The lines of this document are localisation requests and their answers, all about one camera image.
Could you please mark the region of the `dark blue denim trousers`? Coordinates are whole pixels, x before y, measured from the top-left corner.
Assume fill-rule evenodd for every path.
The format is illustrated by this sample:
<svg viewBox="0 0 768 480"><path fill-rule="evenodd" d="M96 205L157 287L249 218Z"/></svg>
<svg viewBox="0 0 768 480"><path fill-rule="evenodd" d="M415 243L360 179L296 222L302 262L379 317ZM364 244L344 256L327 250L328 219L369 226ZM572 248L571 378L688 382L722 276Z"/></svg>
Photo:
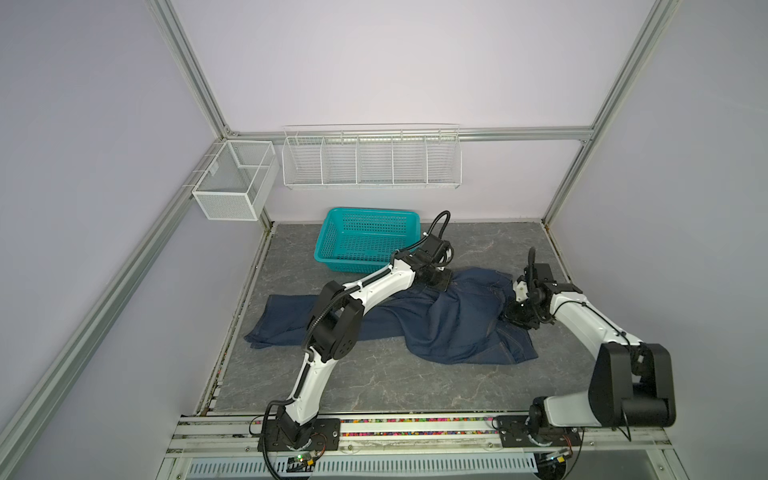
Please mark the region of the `dark blue denim trousers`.
<svg viewBox="0 0 768 480"><path fill-rule="evenodd" d="M375 306L363 318L359 339L402 336L410 353L445 365L520 364L538 353L528 331L503 319L513 297L508 274L460 269L443 292L416 284Z"/></svg>

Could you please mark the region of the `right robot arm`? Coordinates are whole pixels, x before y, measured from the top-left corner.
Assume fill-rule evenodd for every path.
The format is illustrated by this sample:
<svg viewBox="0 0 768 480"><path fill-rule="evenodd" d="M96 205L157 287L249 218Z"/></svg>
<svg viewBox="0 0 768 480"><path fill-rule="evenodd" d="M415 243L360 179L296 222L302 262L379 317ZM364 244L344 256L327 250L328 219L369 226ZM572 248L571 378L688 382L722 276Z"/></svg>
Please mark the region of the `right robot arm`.
<svg viewBox="0 0 768 480"><path fill-rule="evenodd" d="M525 330L562 324L594 358L586 390L533 400L527 436L544 446L545 429L615 428L626 438L634 427L666 428L677 419L670 352L648 343L608 319L572 283L555 279L550 265L530 248L523 274L503 318Z"/></svg>

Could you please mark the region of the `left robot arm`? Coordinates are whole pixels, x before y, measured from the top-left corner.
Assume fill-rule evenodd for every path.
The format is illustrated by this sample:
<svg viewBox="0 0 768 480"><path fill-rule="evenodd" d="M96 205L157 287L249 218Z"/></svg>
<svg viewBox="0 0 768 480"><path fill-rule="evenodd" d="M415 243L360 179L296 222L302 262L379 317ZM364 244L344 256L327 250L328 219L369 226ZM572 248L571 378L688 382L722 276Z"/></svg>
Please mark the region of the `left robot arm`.
<svg viewBox="0 0 768 480"><path fill-rule="evenodd" d="M293 389L287 399L269 402L263 415L263 450L267 449L269 420L276 440L286 448L298 450L311 444L331 374L357 343L364 316L373 307L417 282L447 288L453 248L443 235L450 218L448 210L440 212L418 241L395 250L386 266L374 273L355 282L330 282L323 287L301 344L304 358Z"/></svg>

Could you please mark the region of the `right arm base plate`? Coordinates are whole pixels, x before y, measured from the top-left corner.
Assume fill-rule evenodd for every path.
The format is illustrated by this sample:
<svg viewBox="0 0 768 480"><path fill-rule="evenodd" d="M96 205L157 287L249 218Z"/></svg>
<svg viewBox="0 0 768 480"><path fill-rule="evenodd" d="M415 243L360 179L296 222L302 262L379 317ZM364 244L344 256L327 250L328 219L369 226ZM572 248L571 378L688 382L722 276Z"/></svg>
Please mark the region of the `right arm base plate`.
<svg viewBox="0 0 768 480"><path fill-rule="evenodd" d="M581 430L576 427L553 427L546 422L536 426L528 414L498 415L491 420L504 448L560 448L582 445Z"/></svg>

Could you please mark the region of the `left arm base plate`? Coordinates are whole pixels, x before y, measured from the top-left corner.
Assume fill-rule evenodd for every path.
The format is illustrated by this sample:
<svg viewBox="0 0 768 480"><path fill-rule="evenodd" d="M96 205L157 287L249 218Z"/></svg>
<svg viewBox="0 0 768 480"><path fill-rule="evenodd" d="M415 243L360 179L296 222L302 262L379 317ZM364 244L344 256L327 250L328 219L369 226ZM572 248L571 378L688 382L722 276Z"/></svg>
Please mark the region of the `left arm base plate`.
<svg viewBox="0 0 768 480"><path fill-rule="evenodd" d="M339 418L316 418L299 425L288 417L269 419L262 428L258 450L288 452L317 450L336 451L341 437Z"/></svg>

